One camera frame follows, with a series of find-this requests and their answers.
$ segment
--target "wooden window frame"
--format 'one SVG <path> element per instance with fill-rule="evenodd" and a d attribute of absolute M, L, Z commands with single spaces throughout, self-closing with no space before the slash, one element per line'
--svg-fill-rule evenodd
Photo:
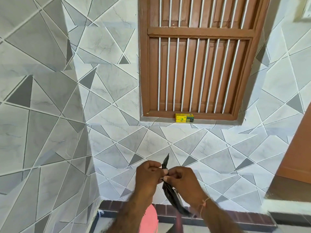
<path fill-rule="evenodd" d="M 191 37 L 193 39 L 228 39 L 228 31 L 230 31 L 230 39 L 247 39 L 249 43 L 245 51 L 245 58 L 241 67 L 243 74 L 239 78 L 236 85 L 236 93 L 233 98 L 233 107 L 230 114 L 203 114 L 196 113 L 196 119 L 206 120 L 229 120 L 234 121 L 238 118 L 239 109 L 242 104 L 247 81 L 250 76 L 252 63 L 255 58 L 257 46 L 260 40 L 261 31 L 263 29 L 264 20 L 268 10 L 270 0 L 260 0 L 253 29 L 227 29 L 227 28 L 189 28 L 191 35 L 180 35 L 180 37 Z M 139 22 L 139 67 L 142 93 L 142 110 L 143 116 L 146 117 L 166 117 L 173 118 L 175 113 L 179 111 L 158 111 L 150 110 L 150 93 L 149 93 L 149 38 L 150 37 L 176 37 L 181 33 L 181 29 L 177 27 L 150 27 L 149 26 L 149 0 L 138 0 L 138 22 Z"/>

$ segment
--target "hand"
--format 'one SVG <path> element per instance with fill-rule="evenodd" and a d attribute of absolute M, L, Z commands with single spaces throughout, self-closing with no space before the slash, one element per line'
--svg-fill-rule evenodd
<path fill-rule="evenodd" d="M 167 169 L 161 169 L 160 167 L 161 163 L 159 162 L 146 161 L 136 169 L 134 194 L 145 201 L 146 208 L 152 203 L 157 184 L 162 182 L 160 178 L 168 174 Z"/>
<path fill-rule="evenodd" d="M 174 187 L 181 197 L 194 209 L 208 198 L 202 190 L 194 172 L 188 167 L 174 167 L 163 180 Z"/>

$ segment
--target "small cardboard box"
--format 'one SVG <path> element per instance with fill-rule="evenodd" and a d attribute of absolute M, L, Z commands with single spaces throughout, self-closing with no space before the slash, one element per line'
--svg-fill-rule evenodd
<path fill-rule="evenodd" d="M 192 123 L 194 120 L 193 114 L 175 114 L 177 123 Z"/>

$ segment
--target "silver window bar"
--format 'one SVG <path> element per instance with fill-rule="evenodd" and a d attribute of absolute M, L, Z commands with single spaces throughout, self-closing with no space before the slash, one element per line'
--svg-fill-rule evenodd
<path fill-rule="evenodd" d="M 178 27 L 180 27 L 182 3 L 183 3 L 183 0 L 179 0 Z M 176 64 L 175 64 L 175 79 L 174 79 L 173 111 L 175 111 L 176 81 L 177 81 L 177 65 L 178 65 L 178 51 L 179 51 L 179 38 L 177 38 L 177 48 L 176 48 Z"/>
<path fill-rule="evenodd" d="M 171 27 L 172 20 L 172 0 L 169 0 L 169 28 Z M 166 90 L 165 90 L 165 111 L 167 111 L 167 96 L 169 90 L 169 50 L 170 50 L 171 38 L 168 40 L 167 45 L 167 67 L 166 67 Z"/>
<path fill-rule="evenodd" d="M 242 21 L 241 21 L 241 26 L 240 26 L 241 29 L 243 29 L 243 26 L 244 26 L 248 3 L 249 3 L 249 0 L 246 0 L 245 7 L 244 7 L 244 12 L 243 12 L 243 17 L 242 17 Z M 231 78 L 232 78 L 232 74 L 233 74 L 233 69 L 234 69 L 234 65 L 235 65 L 235 61 L 236 61 L 236 56 L 237 56 L 238 50 L 239 50 L 239 45 L 240 45 L 240 39 L 238 40 L 238 42 L 236 44 L 235 53 L 234 53 L 234 57 L 233 57 L 232 65 L 231 65 L 230 74 L 229 74 L 228 84 L 227 84 L 227 88 L 226 88 L 225 100 L 224 100 L 224 104 L 223 104 L 221 113 L 224 113 L 224 111 L 225 111 L 225 107 L 226 107 L 226 103 L 227 103 L 227 98 L 228 98 L 228 93 L 229 93 L 230 82 L 231 82 Z"/>
<path fill-rule="evenodd" d="M 159 7 L 159 27 L 162 23 L 162 0 Z M 159 37 L 159 69 L 158 69 L 158 111 L 160 110 L 160 86 L 161 86 L 161 37 Z"/>
<path fill-rule="evenodd" d="M 232 17 L 231 17 L 231 24 L 230 24 L 230 28 L 233 28 L 233 23 L 234 23 L 234 17 L 235 17 L 235 12 L 236 12 L 236 7 L 238 5 L 238 0 L 235 0 L 235 4 L 233 7 L 233 13 L 232 13 Z M 221 69 L 221 74 L 220 74 L 220 79 L 219 79 L 219 84 L 218 84 L 218 89 L 217 89 L 217 95 L 216 95 L 216 101 L 215 101 L 215 106 L 214 106 L 214 113 L 216 113 L 216 108 L 217 108 L 217 102 L 218 102 L 218 98 L 219 98 L 219 93 L 220 93 L 220 87 L 221 87 L 221 83 L 222 83 L 222 78 L 224 75 L 224 71 L 225 71 L 225 65 L 227 62 L 227 56 L 228 56 L 228 50 L 229 50 L 229 45 L 230 45 L 230 39 L 227 40 L 227 46 L 226 46 L 226 51 L 225 51 L 225 57 L 224 57 L 224 62 L 222 64 L 222 69 Z"/>
<path fill-rule="evenodd" d="M 191 0 L 191 5 L 190 5 L 190 15 L 189 15 L 189 24 L 188 24 L 189 28 L 190 28 L 190 25 L 191 25 L 192 8 L 193 8 L 193 0 Z M 183 105 L 184 105 L 185 84 L 186 84 L 186 71 L 187 71 L 187 62 L 188 62 L 188 50 L 189 50 L 189 38 L 187 38 L 187 47 L 186 47 L 186 61 L 185 61 L 185 70 L 184 70 L 183 93 L 182 93 L 182 96 L 181 96 L 181 108 L 180 108 L 181 112 L 183 111 Z"/>
<path fill-rule="evenodd" d="M 199 23 L 199 28 L 200 28 L 200 27 L 201 27 L 201 25 L 202 25 L 202 17 L 203 17 L 204 1 L 205 1 L 205 0 L 202 0 L 202 3 L 201 3 L 201 13 L 200 13 L 200 23 Z M 197 41 L 196 41 L 195 60 L 194 60 L 194 68 L 193 68 L 193 78 L 192 78 L 192 88 L 191 88 L 191 96 L 190 96 L 189 112 L 191 112 L 191 106 L 192 106 L 193 88 L 194 88 L 194 80 L 195 80 L 195 73 L 196 73 L 196 63 L 197 63 L 197 54 L 198 54 L 198 51 L 199 51 L 199 44 L 200 44 L 200 39 L 197 39 Z"/>
<path fill-rule="evenodd" d="M 213 0 L 209 28 L 211 28 L 212 24 L 213 24 L 213 16 L 214 16 L 215 5 L 216 5 L 216 0 Z M 206 44 L 206 49 L 205 49 L 204 68 L 203 68 L 202 82 L 201 82 L 201 90 L 200 90 L 200 99 L 199 99 L 198 113 L 200 113 L 201 102 L 202 102 L 202 94 L 203 94 L 203 86 L 204 86 L 204 80 L 205 80 L 205 74 L 206 74 L 206 66 L 207 66 L 207 57 L 208 57 L 209 44 L 210 44 L 210 39 L 207 39 L 207 44 Z"/>
<path fill-rule="evenodd" d="M 223 24 L 223 21 L 224 21 L 226 3 L 227 3 L 227 0 L 224 0 L 224 4 L 222 6 L 222 11 L 221 11 L 220 28 L 222 28 L 222 24 Z M 213 62 L 213 68 L 212 68 L 212 74 L 211 74 L 211 80 L 210 80 L 210 86 L 209 86 L 209 89 L 208 89 L 208 96 L 207 96 L 207 101 L 206 101 L 205 113 L 207 113 L 208 102 L 209 102 L 210 96 L 211 96 L 212 82 L 213 82 L 213 77 L 214 77 L 214 73 L 215 73 L 215 65 L 216 65 L 216 60 L 217 60 L 217 53 L 218 53 L 219 42 L 220 42 L 220 39 L 217 39 L 215 55 L 214 55 L 214 62 Z"/>

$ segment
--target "pink object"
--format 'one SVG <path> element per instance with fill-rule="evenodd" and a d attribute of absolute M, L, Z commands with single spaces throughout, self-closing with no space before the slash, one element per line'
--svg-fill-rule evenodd
<path fill-rule="evenodd" d="M 139 226 L 139 233 L 157 233 L 158 232 L 158 215 L 152 204 L 146 209 Z"/>

